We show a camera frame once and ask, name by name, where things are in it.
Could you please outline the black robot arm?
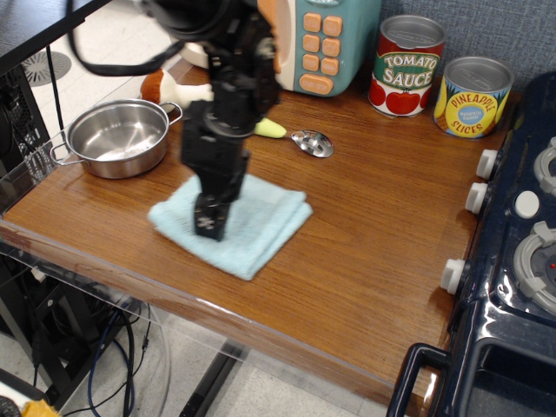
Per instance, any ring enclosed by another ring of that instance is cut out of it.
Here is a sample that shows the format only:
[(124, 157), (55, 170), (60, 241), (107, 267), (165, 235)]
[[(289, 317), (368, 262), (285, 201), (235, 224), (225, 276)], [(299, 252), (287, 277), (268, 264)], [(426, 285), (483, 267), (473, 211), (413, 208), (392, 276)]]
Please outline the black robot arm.
[(195, 232), (220, 241), (248, 166), (243, 143), (279, 101), (271, 26), (254, 1), (147, 1), (144, 8), (175, 39), (170, 47), (136, 65), (80, 63), (98, 76), (143, 76), (161, 68), (185, 43), (203, 47), (214, 97), (189, 105), (181, 160), (201, 183)]

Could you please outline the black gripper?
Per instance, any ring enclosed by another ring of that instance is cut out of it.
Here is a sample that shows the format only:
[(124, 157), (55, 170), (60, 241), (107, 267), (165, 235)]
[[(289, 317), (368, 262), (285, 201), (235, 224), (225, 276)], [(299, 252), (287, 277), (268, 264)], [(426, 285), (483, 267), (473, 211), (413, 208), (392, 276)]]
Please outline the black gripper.
[(220, 242), (230, 209), (242, 187), (249, 152), (243, 148), (251, 127), (233, 127), (216, 118), (213, 103), (194, 101), (182, 125), (182, 163), (201, 182), (195, 201), (195, 233)]

